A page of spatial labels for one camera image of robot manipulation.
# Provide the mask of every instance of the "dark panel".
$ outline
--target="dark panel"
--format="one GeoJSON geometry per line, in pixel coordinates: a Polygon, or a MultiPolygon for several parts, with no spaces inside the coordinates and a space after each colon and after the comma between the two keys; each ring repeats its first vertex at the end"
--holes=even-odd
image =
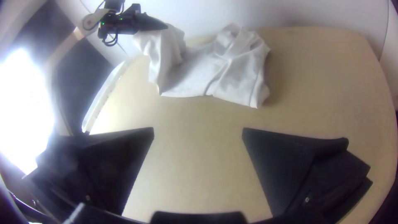
{"type": "Polygon", "coordinates": [[[86,39],[80,40],[58,64],[58,106],[73,135],[83,135],[84,116],[113,68],[86,39]]]}
{"type": "Polygon", "coordinates": [[[286,212],[319,151],[332,153],[348,145],[347,139],[312,139],[248,128],[243,129],[242,139],[274,216],[286,212]]]}

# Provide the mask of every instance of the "bright window light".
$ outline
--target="bright window light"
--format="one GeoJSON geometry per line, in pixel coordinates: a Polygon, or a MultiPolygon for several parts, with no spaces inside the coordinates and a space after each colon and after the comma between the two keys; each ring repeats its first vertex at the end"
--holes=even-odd
{"type": "Polygon", "coordinates": [[[0,151],[25,174],[37,168],[54,116],[45,77],[19,49],[0,64],[0,151]]]}

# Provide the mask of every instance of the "table surface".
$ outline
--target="table surface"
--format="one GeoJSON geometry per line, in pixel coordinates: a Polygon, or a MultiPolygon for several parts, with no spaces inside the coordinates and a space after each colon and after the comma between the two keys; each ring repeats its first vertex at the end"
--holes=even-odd
{"type": "Polygon", "coordinates": [[[242,128],[250,127],[347,137],[348,151],[371,166],[373,185],[342,223],[372,219],[394,182],[397,126],[385,76],[368,42],[334,28],[258,32],[271,48],[265,64],[271,96],[260,109],[210,96],[161,97],[148,82],[144,56],[121,77],[91,134],[155,130],[123,216],[148,222],[161,210],[242,211],[248,222],[272,217],[241,138],[242,128]]]}

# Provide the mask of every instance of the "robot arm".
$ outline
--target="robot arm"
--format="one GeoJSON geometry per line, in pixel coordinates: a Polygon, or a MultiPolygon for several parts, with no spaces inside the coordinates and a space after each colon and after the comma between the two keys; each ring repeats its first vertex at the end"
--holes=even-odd
{"type": "Polygon", "coordinates": [[[103,9],[97,10],[85,16],[81,23],[81,30],[83,36],[88,36],[98,29],[98,37],[106,46],[114,46],[117,43],[119,34],[133,35],[138,31],[151,31],[167,29],[167,25],[162,21],[148,16],[145,12],[141,13],[140,4],[133,4],[131,7],[124,10],[125,0],[105,0],[103,9]],[[111,41],[106,41],[108,34],[114,34],[115,38],[111,41]]]}

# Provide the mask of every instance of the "folded white fabric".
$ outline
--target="folded white fabric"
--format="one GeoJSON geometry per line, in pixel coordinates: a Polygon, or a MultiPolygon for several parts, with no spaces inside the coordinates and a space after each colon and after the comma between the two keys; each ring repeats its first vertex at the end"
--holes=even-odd
{"type": "Polygon", "coordinates": [[[149,81],[162,96],[213,95],[254,108],[269,96],[263,66],[270,49],[256,32],[230,24],[211,43],[186,47],[184,32],[169,25],[133,41],[150,57],[149,81]]]}

